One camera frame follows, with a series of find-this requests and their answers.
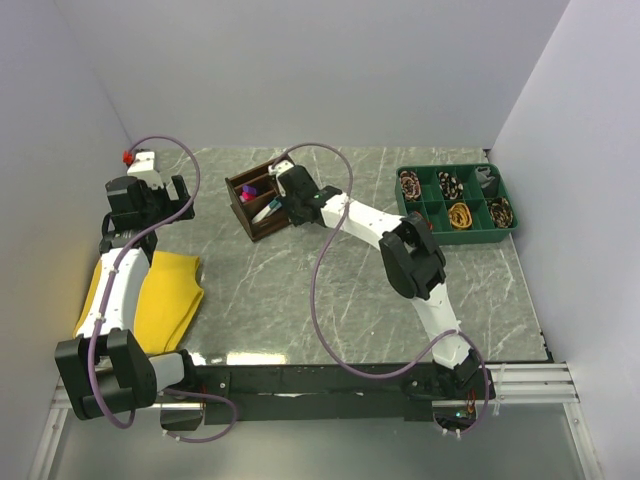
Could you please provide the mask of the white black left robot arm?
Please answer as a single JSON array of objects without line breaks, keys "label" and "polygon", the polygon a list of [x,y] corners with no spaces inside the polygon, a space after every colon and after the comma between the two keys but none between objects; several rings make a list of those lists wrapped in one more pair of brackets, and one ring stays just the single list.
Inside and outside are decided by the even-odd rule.
[{"label": "white black left robot arm", "polygon": [[143,281],[157,258],[156,229],[194,218],[193,199],[180,175],[152,188],[134,176],[106,183],[110,206],[101,225],[100,264],[88,311],[72,339],[57,344],[54,358],[71,408],[90,420],[134,414],[154,404],[164,389],[176,401],[193,399],[200,388],[186,350],[147,354],[134,336]]}]

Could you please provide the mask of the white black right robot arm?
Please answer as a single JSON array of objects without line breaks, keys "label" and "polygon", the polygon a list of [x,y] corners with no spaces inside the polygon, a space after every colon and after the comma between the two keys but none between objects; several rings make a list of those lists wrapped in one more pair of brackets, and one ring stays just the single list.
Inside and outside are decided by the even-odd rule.
[{"label": "white black right robot arm", "polygon": [[439,368],[438,385],[450,398],[460,398],[482,375],[478,349],[460,329],[451,305],[446,260],[426,220],[417,213],[399,216],[354,200],[348,192],[319,188],[307,169],[290,160],[269,167],[280,201],[291,223],[315,223],[330,230],[311,274],[310,312],[316,334],[336,363],[362,378],[370,375],[346,363],[331,350],[321,333],[316,309],[316,283],[321,263],[338,233],[349,234],[381,255],[392,289],[409,300],[429,338],[420,357],[431,354]]}]

